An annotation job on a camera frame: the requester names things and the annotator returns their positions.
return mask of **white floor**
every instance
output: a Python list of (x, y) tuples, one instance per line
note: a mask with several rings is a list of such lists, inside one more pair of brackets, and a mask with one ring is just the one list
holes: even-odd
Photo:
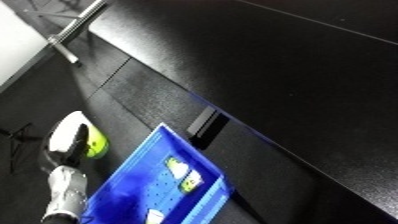
[(0, 0), (0, 86), (46, 44), (39, 33)]

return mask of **black tabletop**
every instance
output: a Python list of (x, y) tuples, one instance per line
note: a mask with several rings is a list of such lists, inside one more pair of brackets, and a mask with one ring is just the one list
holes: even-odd
[(90, 30), (397, 214), (395, 43), (237, 1), (118, 1)]

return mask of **metal bar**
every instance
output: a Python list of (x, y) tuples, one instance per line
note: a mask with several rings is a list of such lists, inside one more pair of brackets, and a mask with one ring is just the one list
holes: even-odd
[(68, 48), (66, 48), (64, 45), (58, 43), (54, 45), (55, 49), (57, 49), (59, 51), (59, 53), (61, 53), (63, 56), (66, 57), (66, 59), (68, 59), (68, 61), (72, 64), (76, 64), (77, 62), (79, 62), (79, 58), (76, 57), (76, 55), (74, 55), (70, 50), (68, 50)]
[(58, 42), (64, 41), (68, 38), (74, 31), (76, 31), (84, 22), (86, 22), (94, 13), (101, 9), (105, 5), (103, 0), (96, 0), (89, 7), (87, 7), (78, 17), (78, 19), (73, 20), (66, 26), (57, 37)]

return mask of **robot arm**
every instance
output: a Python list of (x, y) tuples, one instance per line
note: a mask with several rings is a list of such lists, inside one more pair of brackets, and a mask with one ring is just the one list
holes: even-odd
[(50, 132), (39, 156), (43, 171), (49, 173), (48, 184), (51, 201), (42, 219), (43, 224), (78, 224), (87, 204), (87, 178), (78, 169), (81, 157), (87, 152), (88, 128), (81, 124), (70, 133), (72, 141), (63, 150), (51, 148), (51, 137), (58, 127)]
[(87, 178), (80, 170), (59, 166), (51, 172), (48, 183), (51, 189), (51, 202), (42, 222), (65, 220), (65, 223), (77, 224), (87, 204)]

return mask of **blue tray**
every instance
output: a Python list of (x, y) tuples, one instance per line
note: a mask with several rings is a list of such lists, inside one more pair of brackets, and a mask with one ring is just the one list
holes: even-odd
[[(204, 183), (190, 193), (179, 189), (165, 161), (177, 158), (200, 173)], [(149, 209), (162, 224), (209, 223), (233, 192), (224, 174), (184, 139), (160, 124), (89, 199), (83, 223), (145, 224)]]

